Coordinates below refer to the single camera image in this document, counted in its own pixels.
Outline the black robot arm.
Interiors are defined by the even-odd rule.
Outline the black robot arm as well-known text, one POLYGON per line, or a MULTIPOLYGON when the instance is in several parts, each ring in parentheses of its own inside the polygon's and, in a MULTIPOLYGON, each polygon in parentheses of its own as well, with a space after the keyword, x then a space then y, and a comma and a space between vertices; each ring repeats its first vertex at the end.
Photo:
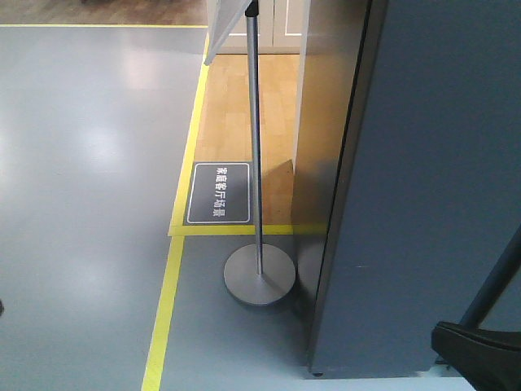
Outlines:
POLYGON ((520 389, 520 333, 479 328, 519 268, 516 231, 461 321, 439 322, 431 332, 431 348, 476 390, 520 389))

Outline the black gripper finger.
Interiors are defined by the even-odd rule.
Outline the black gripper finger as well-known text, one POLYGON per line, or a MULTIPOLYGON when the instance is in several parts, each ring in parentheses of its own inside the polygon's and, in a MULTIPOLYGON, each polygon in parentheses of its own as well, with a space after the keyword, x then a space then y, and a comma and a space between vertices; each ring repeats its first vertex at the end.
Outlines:
POLYGON ((520 389, 520 333, 439 322, 431 347, 476 390, 520 389))

